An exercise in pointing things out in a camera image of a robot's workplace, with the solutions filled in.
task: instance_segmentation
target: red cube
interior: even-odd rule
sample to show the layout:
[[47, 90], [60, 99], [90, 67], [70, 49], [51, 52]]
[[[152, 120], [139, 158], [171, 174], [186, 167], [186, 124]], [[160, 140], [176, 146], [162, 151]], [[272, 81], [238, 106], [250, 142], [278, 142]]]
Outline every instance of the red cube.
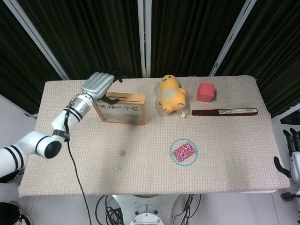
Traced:
[[210, 102], [214, 98], [215, 85], [211, 83], [200, 83], [197, 92], [197, 101]]

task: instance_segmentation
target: beige table cloth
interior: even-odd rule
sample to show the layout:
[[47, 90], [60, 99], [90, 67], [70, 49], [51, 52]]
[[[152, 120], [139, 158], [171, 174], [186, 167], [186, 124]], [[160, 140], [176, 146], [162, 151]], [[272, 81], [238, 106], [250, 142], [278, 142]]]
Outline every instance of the beige table cloth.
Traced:
[[[125, 79], [114, 83], [109, 91], [144, 93], [146, 125], [102, 122], [92, 108], [74, 128], [70, 146], [87, 195], [244, 192], [290, 186], [274, 166], [273, 157], [279, 157], [279, 152], [270, 114], [254, 78], [241, 75], [178, 80], [189, 92], [186, 118], [162, 112], [158, 105], [159, 78]], [[51, 135], [51, 122], [75, 94], [81, 93], [84, 82], [47, 82], [36, 130]], [[201, 82], [215, 84], [216, 97], [210, 103], [196, 100]], [[258, 115], [191, 114], [191, 110], [230, 108], [257, 108]], [[170, 145], [178, 138], [188, 138], [198, 147], [198, 159], [191, 166], [179, 166], [170, 158]], [[19, 194], [82, 194], [66, 144], [53, 159], [30, 156]]]

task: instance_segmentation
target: pink snack bag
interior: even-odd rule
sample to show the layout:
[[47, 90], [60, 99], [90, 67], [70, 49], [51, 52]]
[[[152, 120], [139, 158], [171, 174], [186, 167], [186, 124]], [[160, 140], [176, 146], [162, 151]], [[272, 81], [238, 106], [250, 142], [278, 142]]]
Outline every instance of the pink snack bag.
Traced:
[[187, 142], [184, 145], [180, 146], [178, 149], [176, 149], [173, 153], [178, 159], [178, 161], [182, 162], [183, 160], [195, 153], [195, 148], [190, 142]]

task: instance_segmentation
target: metal stand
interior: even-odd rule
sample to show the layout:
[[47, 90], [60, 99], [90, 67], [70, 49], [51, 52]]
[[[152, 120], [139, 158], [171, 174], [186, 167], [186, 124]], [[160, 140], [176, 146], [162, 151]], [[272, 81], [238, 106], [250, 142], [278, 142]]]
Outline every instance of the metal stand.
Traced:
[[179, 195], [113, 195], [121, 207], [124, 225], [170, 225]]

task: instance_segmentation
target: wooden box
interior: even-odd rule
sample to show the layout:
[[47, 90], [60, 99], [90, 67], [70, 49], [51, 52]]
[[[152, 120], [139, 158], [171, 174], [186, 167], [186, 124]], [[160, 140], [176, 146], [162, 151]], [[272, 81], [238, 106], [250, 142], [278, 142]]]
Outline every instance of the wooden box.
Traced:
[[94, 102], [94, 108], [103, 122], [146, 124], [145, 95], [108, 92], [110, 99], [120, 99], [110, 105], [103, 101]]

